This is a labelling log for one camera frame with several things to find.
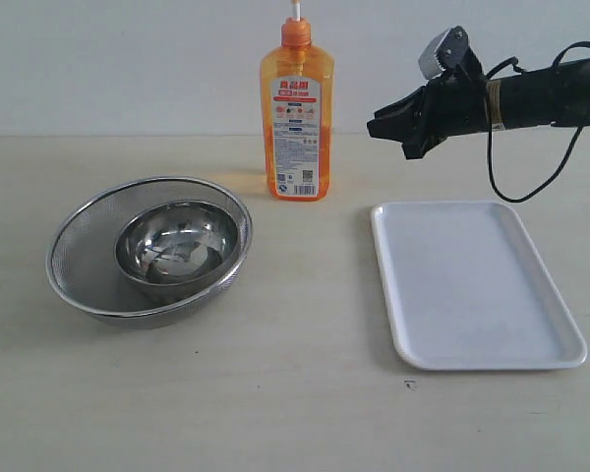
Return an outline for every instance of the metal bowl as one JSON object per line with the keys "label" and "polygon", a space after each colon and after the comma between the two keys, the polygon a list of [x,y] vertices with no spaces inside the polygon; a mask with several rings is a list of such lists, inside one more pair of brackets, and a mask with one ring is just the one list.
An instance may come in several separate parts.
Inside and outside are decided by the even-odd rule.
{"label": "metal bowl", "polygon": [[174,303],[215,283],[236,260],[236,222],[220,206],[182,201],[146,210],[121,231],[116,262],[151,300]]}
{"label": "metal bowl", "polygon": [[[146,211],[179,202],[202,202],[225,211],[236,227],[236,245],[218,266],[222,273],[204,289],[171,302],[137,288],[116,261],[123,230]],[[111,325],[158,327],[198,311],[226,290],[247,258],[252,218],[227,189],[190,177],[151,177],[109,189],[70,214],[46,257],[51,287],[68,304]]]}

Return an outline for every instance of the mesh colander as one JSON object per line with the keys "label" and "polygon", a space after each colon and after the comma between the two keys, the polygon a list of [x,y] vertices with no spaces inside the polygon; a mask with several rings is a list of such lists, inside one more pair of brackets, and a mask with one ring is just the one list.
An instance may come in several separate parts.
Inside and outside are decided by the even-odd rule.
{"label": "mesh colander", "polygon": [[[239,231],[239,254],[207,289],[169,305],[157,305],[132,286],[114,259],[125,225],[147,208],[182,200],[222,207]],[[247,258],[252,219],[241,200],[212,182],[190,177],[151,177],[109,189],[75,210],[61,224],[46,258],[52,288],[68,304],[98,320],[127,327],[170,325],[226,290]]]}

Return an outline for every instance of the orange plastic bottle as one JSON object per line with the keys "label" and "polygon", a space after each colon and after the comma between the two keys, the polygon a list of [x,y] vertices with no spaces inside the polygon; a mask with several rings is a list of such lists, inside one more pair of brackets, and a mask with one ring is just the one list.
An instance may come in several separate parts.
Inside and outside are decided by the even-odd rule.
{"label": "orange plastic bottle", "polygon": [[282,200],[322,199],[330,185],[334,60],[311,41],[311,26],[291,0],[282,45],[261,63],[266,183]]}

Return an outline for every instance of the beige table surface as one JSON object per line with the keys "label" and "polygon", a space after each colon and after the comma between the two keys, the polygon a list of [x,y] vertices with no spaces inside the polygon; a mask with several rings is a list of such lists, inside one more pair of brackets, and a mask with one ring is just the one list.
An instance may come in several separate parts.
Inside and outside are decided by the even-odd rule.
{"label": "beige table surface", "polygon": [[[553,170],[570,131],[495,135],[502,186]],[[273,200],[263,143],[231,138],[0,138],[0,471],[590,470],[590,130],[558,182],[516,206],[588,343],[580,368],[424,373],[395,353],[369,210],[493,199],[485,137],[420,162],[337,136],[315,204]],[[160,174],[247,203],[252,250],[225,296],[180,324],[108,327],[51,291],[60,221]]]}

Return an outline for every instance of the white plastic tray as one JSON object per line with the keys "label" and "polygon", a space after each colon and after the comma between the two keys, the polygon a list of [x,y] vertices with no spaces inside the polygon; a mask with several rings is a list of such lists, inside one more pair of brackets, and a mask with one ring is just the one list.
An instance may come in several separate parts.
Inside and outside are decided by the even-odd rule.
{"label": "white plastic tray", "polygon": [[499,203],[372,210],[393,342],[426,370],[550,370],[587,347],[517,213]]}

